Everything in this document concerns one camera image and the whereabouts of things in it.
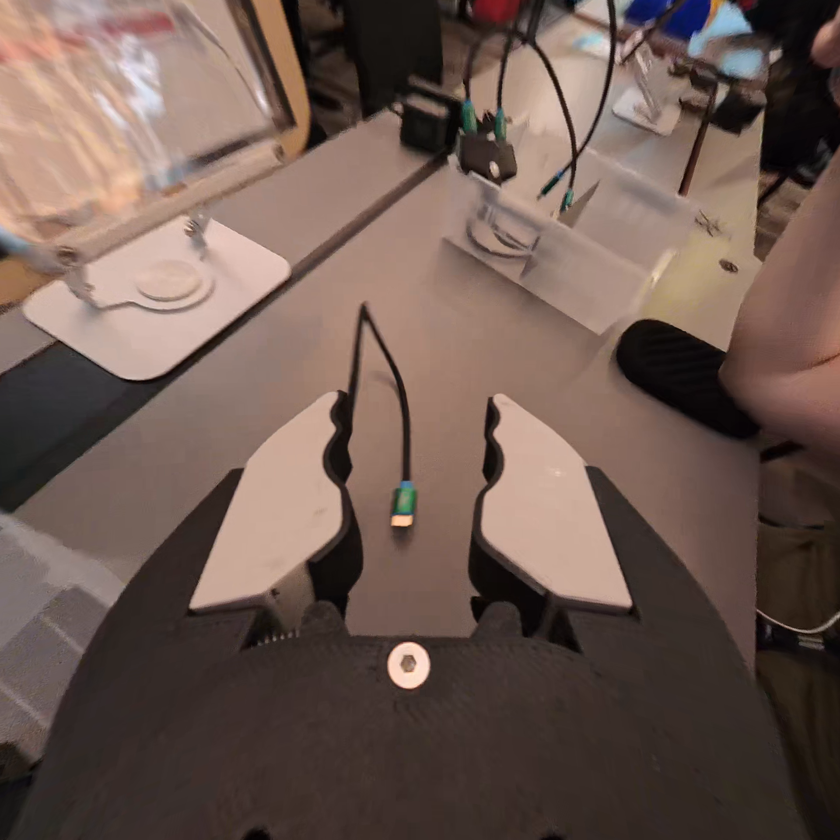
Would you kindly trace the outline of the clear plastic bin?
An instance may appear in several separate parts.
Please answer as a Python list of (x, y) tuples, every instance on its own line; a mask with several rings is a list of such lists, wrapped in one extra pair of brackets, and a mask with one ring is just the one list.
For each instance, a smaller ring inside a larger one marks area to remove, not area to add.
[(595, 334), (636, 314), (695, 227), (698, 207), (596, 152), (585, 152), (562, 216), (535, 203), (542, 174), (498, 186), (445, 170), (442, 238)]

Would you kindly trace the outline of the instruction sheet in plastic sleeve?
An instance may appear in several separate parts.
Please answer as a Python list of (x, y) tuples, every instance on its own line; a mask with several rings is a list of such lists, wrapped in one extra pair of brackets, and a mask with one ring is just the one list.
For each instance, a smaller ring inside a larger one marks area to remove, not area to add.
[(297, 126), (256, 2), (1, 3), (2, 257)]

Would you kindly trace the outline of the black hdmi switch with cable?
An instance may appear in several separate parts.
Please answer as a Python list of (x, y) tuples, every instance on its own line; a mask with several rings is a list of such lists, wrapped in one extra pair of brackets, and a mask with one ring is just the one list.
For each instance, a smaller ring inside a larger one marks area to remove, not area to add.
[(464, 133), (458, 145), (458, 169), (480, 181), (478, 199), (465, 219), (469, 244), (494, 259), (531, 258), (542, 235), (541, 224), (510, 204), (501, 192), (518, 175), (513, 146), (496, 136)]

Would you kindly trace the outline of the person's right forearm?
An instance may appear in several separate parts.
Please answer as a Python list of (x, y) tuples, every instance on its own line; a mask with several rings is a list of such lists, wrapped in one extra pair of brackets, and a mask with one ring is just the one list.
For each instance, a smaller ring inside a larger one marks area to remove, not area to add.
[(720, 379), (765, 431), (838, 458), (838, 154), (743, 299)]

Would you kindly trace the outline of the black power adapter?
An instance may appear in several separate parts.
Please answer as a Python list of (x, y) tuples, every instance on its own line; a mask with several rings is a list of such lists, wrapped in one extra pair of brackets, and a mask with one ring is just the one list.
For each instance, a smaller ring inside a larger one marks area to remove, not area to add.
[(458, 99), (409, 92), (402, 102), (400, 144), (428, 154), (448, 154), (455, 147), (459, 120)]

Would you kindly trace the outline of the black mesh wrist rest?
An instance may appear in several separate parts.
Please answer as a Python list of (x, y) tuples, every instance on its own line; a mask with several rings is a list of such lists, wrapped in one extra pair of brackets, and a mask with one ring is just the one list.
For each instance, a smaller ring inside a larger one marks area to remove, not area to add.
[(755, 438), (760, 426), (721, 384), (726, 356), (713, 344), (655, 319), (631, 324), (615, 348), (619, 371), (643, 393), (724, 437)]

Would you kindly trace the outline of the white tablet stand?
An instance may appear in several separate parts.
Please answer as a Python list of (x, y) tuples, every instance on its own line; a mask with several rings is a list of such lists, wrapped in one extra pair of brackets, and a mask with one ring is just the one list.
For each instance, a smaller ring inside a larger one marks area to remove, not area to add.
[(130, 208), (27, 243), (24, 259), (54, 279), (24, 316), (125, 381), (172, 372), (290, 278), (284, 258), (211, 214), (284, 162), (279, 141), (252, 143)]
[(657, 136), (669, 136), (681, 114), (686, 79), (674, 76), (671, 63), (656, 57), (649, 45), (641, 45), (626, 65), (632, 79), (612, 105), (612, 115)]

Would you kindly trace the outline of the black office chair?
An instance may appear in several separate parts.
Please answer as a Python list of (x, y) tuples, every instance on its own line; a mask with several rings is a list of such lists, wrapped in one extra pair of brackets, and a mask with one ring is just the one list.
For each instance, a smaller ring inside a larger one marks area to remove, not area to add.
[(444, 51), (437, 2), (344, 1), (341, 5), (362, 119), (392, 104), (413, 77), (442, 85)]

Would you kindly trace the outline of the black panel with plywood edge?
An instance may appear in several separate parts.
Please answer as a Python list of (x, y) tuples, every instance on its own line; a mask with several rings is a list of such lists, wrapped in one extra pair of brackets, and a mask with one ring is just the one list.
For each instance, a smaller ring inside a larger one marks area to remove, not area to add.
[(266, 42), (269, 64), (276, 76), (272, 81), (274, 88), (282, 93), (283, 108), (293, 122), (280, 134), (284, 162), (294, 161), (305, 152), (312, 125), (307, 81), (298, 55), (297, 41), (292, 34), (300, 29), (299, 17), (293, 21), (295, 26), (290, 26), (287, 17), (286, 5), (294, 4), (281, 1), (252, 2), (260, 33)]

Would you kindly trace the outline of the tablet with blue screen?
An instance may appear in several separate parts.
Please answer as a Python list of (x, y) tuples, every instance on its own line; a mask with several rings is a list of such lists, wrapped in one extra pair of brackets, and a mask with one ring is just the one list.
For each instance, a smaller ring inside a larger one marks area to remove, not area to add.
[(689, 41), (687, 55), (722, 79), (762, 88), (770, 74), (774, 42), (753, 30), (736, 2), (714, 2), (706, 26)]

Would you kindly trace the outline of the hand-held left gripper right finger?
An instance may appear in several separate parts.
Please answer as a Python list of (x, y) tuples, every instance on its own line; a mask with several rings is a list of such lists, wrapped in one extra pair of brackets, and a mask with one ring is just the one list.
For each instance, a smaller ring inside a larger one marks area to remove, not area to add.
[(588, 465), (549, 425), (509, 396), (488, 401), (490, 456), (477, 499), (477, 545), (541, 595), (596, 611), (633, 599)]

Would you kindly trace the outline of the person's olive trousers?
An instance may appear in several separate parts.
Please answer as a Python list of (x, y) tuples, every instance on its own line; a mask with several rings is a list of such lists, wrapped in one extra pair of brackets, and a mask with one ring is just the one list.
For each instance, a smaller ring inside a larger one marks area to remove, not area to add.
[(812, 838), (839, 837), (838, 464), (761, 466), (755, 667)]

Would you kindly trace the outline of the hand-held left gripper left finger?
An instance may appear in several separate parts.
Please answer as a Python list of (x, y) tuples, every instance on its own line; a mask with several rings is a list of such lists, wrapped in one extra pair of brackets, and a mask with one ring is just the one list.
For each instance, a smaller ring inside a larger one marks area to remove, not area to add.
[(322, 395), (248, 459), (190, 601), (193, 613), (263, 607), (345, 614), (363, 570), (347, 480), (349, 399)]

